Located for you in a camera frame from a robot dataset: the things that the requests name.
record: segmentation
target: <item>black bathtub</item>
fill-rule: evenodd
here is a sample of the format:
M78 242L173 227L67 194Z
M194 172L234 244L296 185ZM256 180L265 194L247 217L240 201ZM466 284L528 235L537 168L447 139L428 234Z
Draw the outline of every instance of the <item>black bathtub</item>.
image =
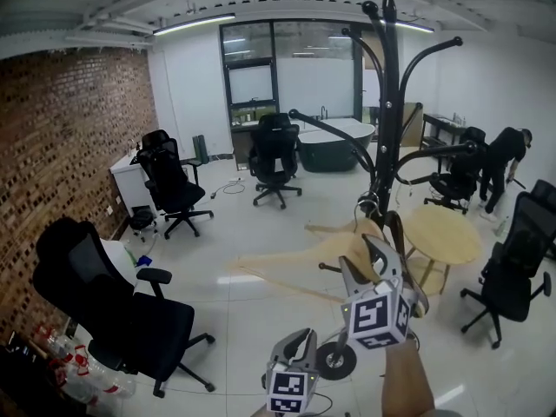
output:
M368 147L374 126L366 123L342 125L338 129L348 133ZM299 157L306 171L314 173L349 171L357 165L357 158L353 155L348 141L341 139L327 131L318 130L299 134Z

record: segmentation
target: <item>brick wall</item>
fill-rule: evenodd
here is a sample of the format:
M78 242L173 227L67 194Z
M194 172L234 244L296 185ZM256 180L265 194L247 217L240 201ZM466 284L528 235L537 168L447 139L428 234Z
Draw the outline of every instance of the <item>brick wall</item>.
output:
M30 281L35 243L63 215L108 238L127 213L109 167L156 128L145 52L103 48L0 61L0 341L63 314ZM106 215L111 205L114 214Z

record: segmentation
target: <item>round wooden table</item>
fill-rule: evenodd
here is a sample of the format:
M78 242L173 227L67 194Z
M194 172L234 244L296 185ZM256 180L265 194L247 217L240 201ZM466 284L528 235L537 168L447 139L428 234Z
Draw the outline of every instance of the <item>round wooden table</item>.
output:
M428 259L412 258L407 261L407 268L416 280L420 280L419 285L427 295L442 295L450 267L475 260L482 250L479 233L473 224L464 215L449 208L422 205L404 219L403 229L412 245L406 258L418 250ZM443 276L429 280L435 262L446 264L446 270Z

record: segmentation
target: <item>ceiling light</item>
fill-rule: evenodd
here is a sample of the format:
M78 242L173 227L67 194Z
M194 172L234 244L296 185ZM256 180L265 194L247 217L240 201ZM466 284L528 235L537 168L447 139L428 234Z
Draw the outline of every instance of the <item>ceiling light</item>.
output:
M382 19L381 19L381 23L386 24L386 22ZM410 30L428 32L429 34L434 32L432 28L428 28L427 26L420 26L418 24L412 24L409 22L396 22L396 26L401 26L402 28L409 28Z
M231 20L233 18L235 18L235 14L224 14L222 16L199 18L191 22L184 22L172 26L167 26L166 28L160 28L159 30L153 32L153 34L155 36L161 36L162 34L168 34L169 32L184 30L185 28L191 28L193 26L199 26L201 24L223 22L224 20Z
M248 52L251 52L251 50L227 52L226 54L224 54L224 56L232 56L234 54L247 54Z

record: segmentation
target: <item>person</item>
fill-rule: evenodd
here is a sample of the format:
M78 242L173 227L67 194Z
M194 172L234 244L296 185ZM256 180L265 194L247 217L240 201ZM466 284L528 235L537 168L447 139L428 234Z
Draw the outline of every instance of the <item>person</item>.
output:
M460 417L452 411L435 408L416 341L412 334L407 336L403 343L385 348L386 373L381 398L383 417ZM251 417L275 417L275 413L267 411L265 405Z
M493 213L494 207L504 193L504 174L506 165L513 159L507 180L512 181L515 171L521 160L525 157L526 149L531 148L533 135L528 129L513 129L507 127L502 130L488 147L483 162L483 173L480 181L480 207L485 209L480 212L480 217L490 222L496 222ZM493 182L493 193L487 199L488 183Z

